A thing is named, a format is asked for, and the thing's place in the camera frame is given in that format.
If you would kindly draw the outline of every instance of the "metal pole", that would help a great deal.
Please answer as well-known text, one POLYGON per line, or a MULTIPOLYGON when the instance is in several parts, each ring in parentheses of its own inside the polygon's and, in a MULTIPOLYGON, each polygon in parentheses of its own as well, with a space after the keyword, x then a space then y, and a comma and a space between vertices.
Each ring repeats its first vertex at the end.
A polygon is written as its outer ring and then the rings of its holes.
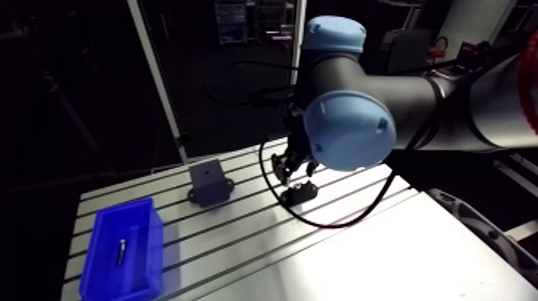
MULTIPOLYGON (((299 66, 301 57, 301 44, 303 44, 304 23, 307 17, 307 0, 296 0, 295 2, 295 33, 293 38, 293 53, 291 54, 291 65, 299 66)), ((295 85, 297 82, 297 70, 291 72, 290 84, 295 85)))
POLYGON ((170 127, 178 147, 179 156, 181 157, 183 163, 189 163, 185 148, 180 144, 179 139, 181 138, 181 134, 179 133, 178 123, 175 120, 174 111, 172 110, 170 99, 168 98, 167 89, 164 86, 161 71, 153 51, 153 46, 151 45, 150 37, 147 34, 146 23, 144 22, 142 12, 140 11, 139 2, 138 0, 127 0, 127 5, 129 6, 130 15, 133 18, 136 31, 139 34, 140 42, 142 43, 142 48, 144 50, 144 54, 146 55, 147 64, 150 67, 151 76, 153 77, 157 92, 159 93, 164 114, 167 117, 168 126, 170 127))

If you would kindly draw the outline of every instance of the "gray metal block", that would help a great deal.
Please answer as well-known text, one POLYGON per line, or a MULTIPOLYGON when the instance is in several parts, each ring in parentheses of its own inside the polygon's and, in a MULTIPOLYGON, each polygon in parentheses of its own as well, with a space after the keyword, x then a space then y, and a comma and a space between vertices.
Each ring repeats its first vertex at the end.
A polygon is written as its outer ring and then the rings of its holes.
POLYGON ((220 161, 213 160, 189 167, 193 188, 188 199, 201 207, 210 207, 230 198, 234 182, 224 175, 220 161))

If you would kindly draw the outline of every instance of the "blue plastic bin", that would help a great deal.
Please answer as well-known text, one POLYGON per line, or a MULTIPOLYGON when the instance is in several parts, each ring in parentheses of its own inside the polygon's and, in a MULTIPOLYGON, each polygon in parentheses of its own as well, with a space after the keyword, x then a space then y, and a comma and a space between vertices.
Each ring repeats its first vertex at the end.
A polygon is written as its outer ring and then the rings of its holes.
POLYGON ((100 210, 78 288, 82 299, 153 299, 162 291, 162 277, 163 222, 153 199, 100 210))

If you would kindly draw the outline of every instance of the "light blue joint cap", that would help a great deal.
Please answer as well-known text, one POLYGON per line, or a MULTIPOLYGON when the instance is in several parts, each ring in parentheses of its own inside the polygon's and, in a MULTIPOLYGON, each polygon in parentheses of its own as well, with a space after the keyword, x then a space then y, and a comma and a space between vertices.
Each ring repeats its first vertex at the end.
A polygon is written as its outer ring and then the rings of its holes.
POLYGON ((304 31, 305 50, 363 52, 366 30, 359 22, 342 17, 319 16, 304 31))
POLYGON ((353 90, 320 95, 304 113, 314 158, 337 171, 383 161, 396 142, 394 119, 372 96, 353 90))

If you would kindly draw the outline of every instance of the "white table surface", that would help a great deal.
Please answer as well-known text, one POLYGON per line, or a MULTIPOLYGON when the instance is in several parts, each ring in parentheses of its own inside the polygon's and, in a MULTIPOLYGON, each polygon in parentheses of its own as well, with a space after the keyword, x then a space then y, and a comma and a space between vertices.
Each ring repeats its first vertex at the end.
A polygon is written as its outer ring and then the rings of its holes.
MULTIPOLYGON (((271 154, 285 147, 284 139, 267 144, 268 170, 271 154)), ((162 300, 538 300, 536 289, 501 257, 400 177, 362 223, 320 230, 276 204, 256 146, 216 158, 236 182, 230 200, 217 208, 185 200, 188 167, 82 195, 62 300, 80 299, 95 212, 145 196, 165 223, 162 300)), ((312 179, 319 195, 299 210, 319 223, 349 220, 374 199, 390 171, 385 165, 354 173, 320 167, 312 179)), ((303 175, 304 168, 295 173, 303 175)))

